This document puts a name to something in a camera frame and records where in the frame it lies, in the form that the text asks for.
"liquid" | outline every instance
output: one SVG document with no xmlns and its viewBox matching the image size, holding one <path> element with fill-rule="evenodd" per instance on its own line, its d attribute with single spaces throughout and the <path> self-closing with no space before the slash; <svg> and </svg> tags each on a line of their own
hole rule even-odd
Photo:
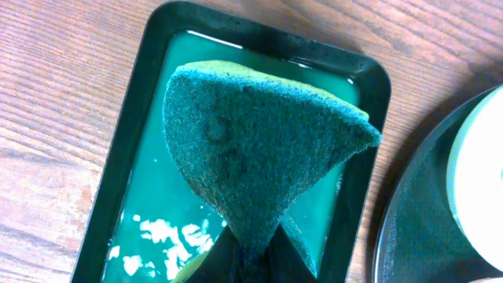
<svg viewBox="0 0 503 283">
<path fill-rule="evenodd" d="M 197 33 L 175 36 L 167 48 L 136 152 L 102 281 L 169 282 L 188 261 L 207 251 L 226 226 L 225 219 L 196 197 L 178 173 L 166 147 L 161 123 L 163 96 L 174 70 L 189 62 L 215 59 L 309 83 L 353 105 L 359 103 L 358 90 L 348 78 L 265 57 Z M 330 171 L 288 210 L 318 268 L 342 169 L 340 165 Z"/>
</svg>

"black tray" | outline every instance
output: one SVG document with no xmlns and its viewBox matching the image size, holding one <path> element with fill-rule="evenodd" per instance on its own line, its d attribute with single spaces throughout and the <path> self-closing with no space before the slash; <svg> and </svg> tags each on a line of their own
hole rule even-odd
<svg viewBox="0 0 503 283">
<path fill-rule="evenodd" d="M 83 245 L 75 265 L 73 282 L 101 280 L 105 258 L 112 244 L 112 235 L 121 215 L 128 178 L 135 160 L 138 159 L 137 151 L 142 135 L 149 125 L 149 114 L 158 111 L 158 101 L 162 101 L 159 99 L 159 95 L 162 94 L 159 94 L 158 89 L 165 86 L 164 80 L 169 78 L 164 65 L 170 59 L 177 60 L 177 63 L 179 61 L 179 58 L 169 58 L 165 54 L 172 39 L 186 31 L 195 31 L 231 42 L 242 46 L 247 52 L 252 51 L 264 58 L 273 58 L 283 62 L 282 64 L 294 62 L 281 69 L 290 79 L 303 82 L 309 79 L 293 72 L 300 66 L 305 69 L 312 68 L 312 72 L 324 72 L 348 78 L 358 90 L 356 106 L 369 114 L 369 122 L 373 126 L 379 130 L 383 128 L 391 85 L 384 69 L 372 58 L 190 2 L 170 2 L 162 5 L 153 12 L 145 28 Z M 215 56 L 219 58 L 225 54 L 218 53 Z M 260 61 L 246 61 L 245 64 L 261 68 Z M 370 149 L 354 156 L 344 165 L 342 186 L 336 200 L 333 200 L 335 203 L 333 213 L 326 215 L 332 220 L 329 220 L 331 225 L 325 238 L 325 248 L 318 268 L 320 282 L 344 281 L 347 276 L 375 157 L 376 149 Z M 178 172 L 173 171 L 170 174 L 177 175 Z M 189 188 L 184 186 L 179 187 L 179 190 L 188 192 Z M 173 206 L 176 204 L 170 204 L 167 209 Z M 135 243 L 130 246 L 141 248 Z"/>
<path fill-rule="evenodd" d="M 503 275 L 461 233 L 446 194 L 447 160 L 457 131 L 492 90 L 450 113 L 413 154 L 381 223 L 374 282 L 470 282 Z"/>
</svg>

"dark green sponge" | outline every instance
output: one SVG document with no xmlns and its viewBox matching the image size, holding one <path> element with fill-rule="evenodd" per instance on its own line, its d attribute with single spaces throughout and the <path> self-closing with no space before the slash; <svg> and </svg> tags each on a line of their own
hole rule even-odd
<svg viewBox="0 0 503 283">
<path fill-rule="evenodd" d="M 163 106 L 178 169 L 250 258 L 300 194 L 380 143 L 367 119 L 326 91 L 225 61 L 178 67 Z"/>
</svg>

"black plate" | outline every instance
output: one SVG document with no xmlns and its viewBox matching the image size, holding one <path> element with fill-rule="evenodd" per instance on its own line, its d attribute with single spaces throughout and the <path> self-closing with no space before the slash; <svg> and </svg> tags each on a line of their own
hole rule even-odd
<svg viewBox="0 0 503 283">
<path fill-rule="evenodd" d="M 446 167 L 453 140 L 470 111 L 492 90 L 450 113 L 413 154 L 381 223 L 374 282 L 470 282 L 503 275 L 486 263 L 461 233 L 446 195 Z"/>
</svg>

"wooden table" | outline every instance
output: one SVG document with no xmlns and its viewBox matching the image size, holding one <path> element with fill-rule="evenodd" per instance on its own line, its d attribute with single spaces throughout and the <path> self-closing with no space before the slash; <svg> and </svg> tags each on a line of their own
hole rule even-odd
<svg viewBox="0 0 503 283">
<path fill-rule="evenodd" d="M 375 57 L 391 104 L 349 281 L 435 122 L 503 83 L 500 0 L 199 0 Z M 149 14 L 163 0 L 0 1 L 0 281 L 68 281 Z"/>
</svg>

